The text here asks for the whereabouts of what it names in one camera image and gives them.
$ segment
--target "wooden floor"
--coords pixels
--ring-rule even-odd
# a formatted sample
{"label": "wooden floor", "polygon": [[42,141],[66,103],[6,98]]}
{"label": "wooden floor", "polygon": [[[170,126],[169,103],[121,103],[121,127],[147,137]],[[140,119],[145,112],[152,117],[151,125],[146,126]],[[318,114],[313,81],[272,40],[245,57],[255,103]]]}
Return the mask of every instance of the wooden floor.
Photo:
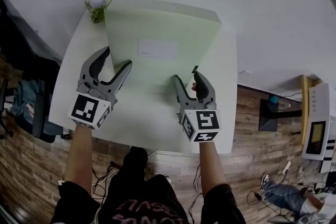
{"label": "wooden floor", "polygon": [[[261,203],[249,206],[246,196],[250,190],[258,190],[265,171],[281,181],[282,176],[278,174],[299,143],[299,135],[291,133],[300,131],[301,121],[301,118],[279,120],[278,132],[259,132],[260,98],[268,98],[268,95],[238,88],[232,153],[220,157],[238,207],[250,224],[266,223],[274,215]],[[290,110],[300,107],[294,102],[291,105]],[[53,144],[47,144],[21,130],[12,118],[7,117],[7,125],[14,136],[0,141],[0,199],[22,223],[49,223],[55,208],[51,196],[58,194],[58,180],[64,176],[71,142],[58,137]],[[93,167],[103,175],[110,161],[122,165],[128,151],[128,146],[94,138]],[[297,152],[292,160],[288,176],[291,183],[296,182],[300,154]],[[169,175],[177,197],[187,211],[196,195],[192,182],[198,165],[197,155],[157,152],[149,158],[148,173]],[[202,204],[200,197],[193,209],[196,223],[200,222]]]}

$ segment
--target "chair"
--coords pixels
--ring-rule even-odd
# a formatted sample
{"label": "chair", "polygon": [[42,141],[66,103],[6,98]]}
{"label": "chair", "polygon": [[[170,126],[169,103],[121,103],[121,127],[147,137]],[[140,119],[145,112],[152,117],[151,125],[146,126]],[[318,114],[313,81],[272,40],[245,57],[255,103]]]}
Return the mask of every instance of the chair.
{"label": "chair", "polygon": [[[52,95],[54,92],[59,65],[53,60],[37,56],[31,50],[26,38],[7,14],[7,8],[2,0],[0,0],[0,10],[0,47],[7,61],[15,69],[24,71],[23,80],[40,79],[45,84],[44,92],[36,96],[33,124],[26,121],[22,114],[14,117],[15,122],[34,137],[38,137],[47,143],[52,143],[55,140],[55,136],[44,133],[43,129],[45,117],[50,110],[47,98],[49,94]],[[13,89],[8,89],[7,86],[8,80],[4,80],[0,89],[0,112],[4,109],[5,97],[14,93]],[[13,135],[1,119],[0,125],[6,133]]]}

